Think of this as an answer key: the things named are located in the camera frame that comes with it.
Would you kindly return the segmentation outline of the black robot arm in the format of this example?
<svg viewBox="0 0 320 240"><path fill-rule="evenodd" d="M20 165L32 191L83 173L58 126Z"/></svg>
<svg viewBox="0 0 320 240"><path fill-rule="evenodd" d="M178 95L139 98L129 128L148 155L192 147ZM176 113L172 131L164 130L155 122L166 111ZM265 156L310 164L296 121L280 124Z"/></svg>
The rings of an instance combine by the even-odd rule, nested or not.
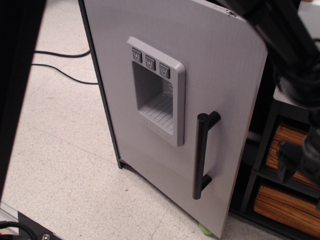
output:
<svg viewBox="0 0 320 240"><path fill-rule="evenodd" d="M308 111L309 132L301 146L279 142L278 175L296 171L320 183L320 50L290 0L220 0L245 19L264 41L279 90Z"/></svg>

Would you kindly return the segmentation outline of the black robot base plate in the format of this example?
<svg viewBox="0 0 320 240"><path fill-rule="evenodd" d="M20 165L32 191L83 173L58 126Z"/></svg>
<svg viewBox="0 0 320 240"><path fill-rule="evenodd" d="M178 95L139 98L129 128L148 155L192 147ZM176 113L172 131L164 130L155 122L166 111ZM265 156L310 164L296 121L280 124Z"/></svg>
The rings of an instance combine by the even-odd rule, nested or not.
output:
<svg viewBox="0 0 320 240"><path fill-rule="evenodd" d="M3 201L0 202L1 240L63 240L62 237L42 226Z"/></svg>

